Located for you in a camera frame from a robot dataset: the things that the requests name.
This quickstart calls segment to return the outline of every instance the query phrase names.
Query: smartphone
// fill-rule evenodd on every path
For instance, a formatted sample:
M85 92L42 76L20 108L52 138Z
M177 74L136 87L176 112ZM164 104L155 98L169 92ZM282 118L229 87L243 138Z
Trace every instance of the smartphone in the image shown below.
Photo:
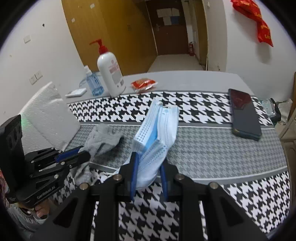
M262 132L251 96L233 89L229 89L228 94L232 112L232 133L259 141Z

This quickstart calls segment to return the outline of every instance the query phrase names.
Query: white wall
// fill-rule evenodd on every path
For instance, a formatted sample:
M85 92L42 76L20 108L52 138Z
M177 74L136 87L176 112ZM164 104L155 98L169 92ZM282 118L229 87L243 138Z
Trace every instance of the white wall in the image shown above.
M224 4L220 0L203 0L203 4L207 20L208 70L225 72L230 47L227 47Z
M198 42L197 20L196 20L193 0L189 0L189 11L190 11L191 25L192 25L192 30L193 30L194 53L195 53L196 57L198 59L200 59L200 46L199 46L199 42Z
M190 43L190 42L193 42L193 30L192 30L192 25L191 25L189 2L185 2L185 0L182 0L182 6L183 6L183 12L184 12L184 16L185 16L188 42Z
M25 44L27 35L31 41ZM43 77L31 85L29 77L39 70ZM40 0L18 22L0 50L0 124L18 114L48 82L52 81L64 97L83 78L83 64L61 0Z
M238 74L259 98L272 97L276 101L290 98L296 71L296 48L284 27L263 3L256 0L262 18L271 30L274 47L259 43L256 23L234 10L229 0L223 2L227 24L226 72Z

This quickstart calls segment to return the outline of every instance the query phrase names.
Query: fire extinguisher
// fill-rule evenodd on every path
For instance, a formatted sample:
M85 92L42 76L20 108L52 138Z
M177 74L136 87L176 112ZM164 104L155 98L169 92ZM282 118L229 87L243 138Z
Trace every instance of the fire extinguisher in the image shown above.
M194 56L194 47L193 47L193 42L189 43L189 55Z

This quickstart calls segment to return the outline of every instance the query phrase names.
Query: door handle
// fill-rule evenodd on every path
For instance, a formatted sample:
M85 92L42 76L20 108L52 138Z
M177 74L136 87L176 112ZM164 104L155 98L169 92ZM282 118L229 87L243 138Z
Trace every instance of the door handle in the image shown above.
M155 27L154 27L155 31L159 31L159 25L156 24Z

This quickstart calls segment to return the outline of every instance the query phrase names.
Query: plastic bag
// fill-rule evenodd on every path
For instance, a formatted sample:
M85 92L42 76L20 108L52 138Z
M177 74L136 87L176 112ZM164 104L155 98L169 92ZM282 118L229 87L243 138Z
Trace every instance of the plastic bag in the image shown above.
M148 78L142 78L131 83L135 92L145 91L156 85L157 82Z
M261 11L258 5L252 0L231 0L231 2L235 10L257 22L257 36L259 42L268 43L273 47L270 29L266 22L262 19Z

